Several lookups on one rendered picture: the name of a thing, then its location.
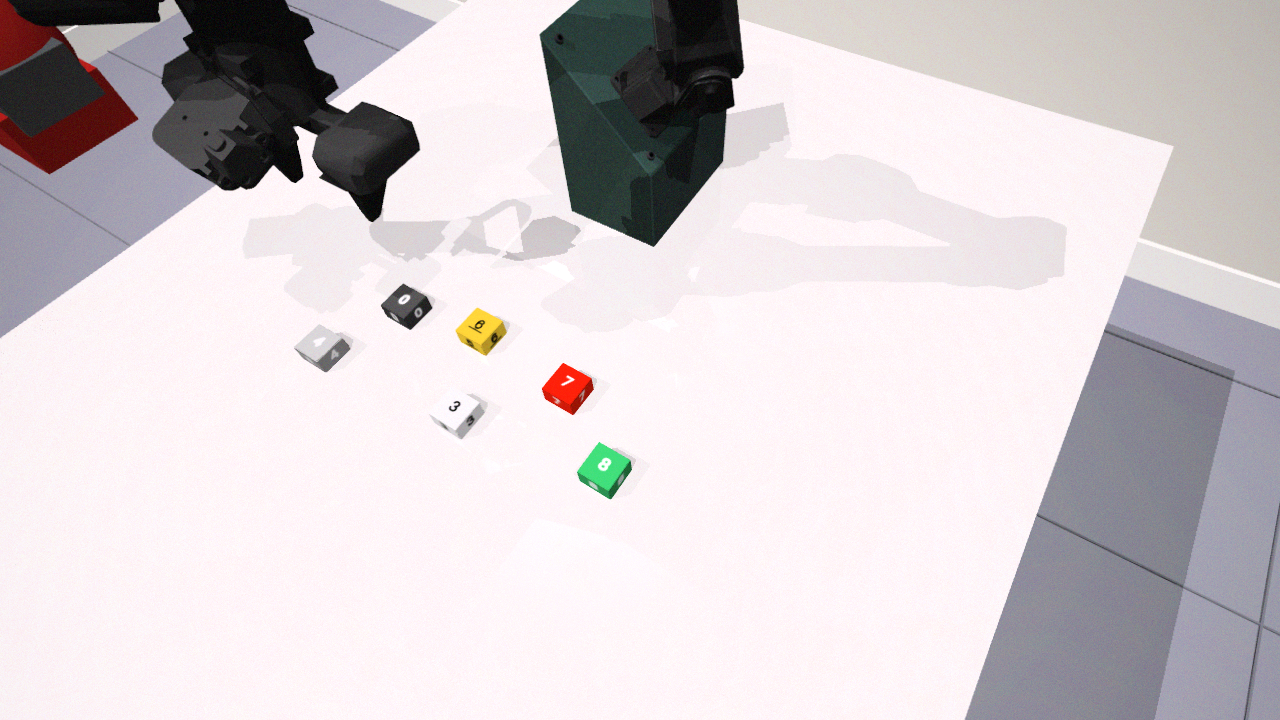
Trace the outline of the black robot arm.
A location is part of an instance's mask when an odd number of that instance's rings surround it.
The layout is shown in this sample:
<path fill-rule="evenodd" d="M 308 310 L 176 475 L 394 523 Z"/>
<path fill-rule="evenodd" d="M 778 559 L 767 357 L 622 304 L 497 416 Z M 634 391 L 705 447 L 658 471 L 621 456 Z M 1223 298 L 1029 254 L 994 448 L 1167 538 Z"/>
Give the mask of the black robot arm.
<path fill-rule="evenodd" d="M 61 27 L 157 23 L 164 0 L 8 1 L 35 26 Z M 285 0 L 175 3 L 191 29 L 210 38 L 255 35 L 285 13 Z M 611 85 L 654 137 L 684 109 L 699 119 L 733 108 L 733 79 L 745 67 L 737 0 L 650 3 L 655 46 L 621 67 Z M 260 88 L 229 79 L 211 56 L 196 55 L 206 74 L 157 120 L 154 143 L 223 191 L 253 190 L 275 164 L 271 137 L 288 149 L 300 136 Z"/>

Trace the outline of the yellow block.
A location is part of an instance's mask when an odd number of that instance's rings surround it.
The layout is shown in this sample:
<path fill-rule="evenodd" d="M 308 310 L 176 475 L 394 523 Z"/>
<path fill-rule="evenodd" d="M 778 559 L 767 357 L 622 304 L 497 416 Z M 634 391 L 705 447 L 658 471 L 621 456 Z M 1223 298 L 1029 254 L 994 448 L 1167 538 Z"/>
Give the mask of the yellow block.
<path fill-rule="evenodd" d="M 504 323 L 477 307 L 458 328 L 460 341 L 479 354 L 488 355 L 507 334 Z"/>

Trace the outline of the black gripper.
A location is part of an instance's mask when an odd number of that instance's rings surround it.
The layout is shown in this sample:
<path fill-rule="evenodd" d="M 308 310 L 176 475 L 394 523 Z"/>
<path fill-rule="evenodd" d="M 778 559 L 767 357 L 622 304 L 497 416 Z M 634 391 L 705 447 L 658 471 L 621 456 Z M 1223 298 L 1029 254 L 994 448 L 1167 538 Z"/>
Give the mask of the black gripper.
<path fill-rule="evenodd" d="M 348 192 L 364 217 L 375 222 L 387 179 L 421 151 L 412 120 L 364 101 L 349 111 L 328 104 L 325 97 L 339 87 L 308 54 L 305 38 L 314 35 L 308 18 L 291 12 L 287 3 L 282 18 L 255 35 L 210 38 L 192 31 L 183 38 L 189 51 L 164 67 L 163 86 L 173 101 L 206 74 L 196 53 L 211 56 L 229 79 L 237 76 L 260 88 L 291 126 L 317 136 L 312 158 L 323 172 L 319 178 Z M 297 141 L 282 149 L 271 137 L 268 150 L 288 181 L 305 177 Z"/>

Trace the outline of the red block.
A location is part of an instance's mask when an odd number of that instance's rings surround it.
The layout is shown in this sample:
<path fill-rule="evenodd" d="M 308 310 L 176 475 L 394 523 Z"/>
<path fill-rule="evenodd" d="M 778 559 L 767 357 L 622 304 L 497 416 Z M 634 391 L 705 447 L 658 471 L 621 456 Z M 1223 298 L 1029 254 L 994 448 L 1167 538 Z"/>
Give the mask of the red block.
<path fill-rule="evenodd" d="M 575 414 L 582 402 L 593 392 L 593 379 L 572 366 L 562 365 L 541 387 L 543 395 L 550 404 Z"/>

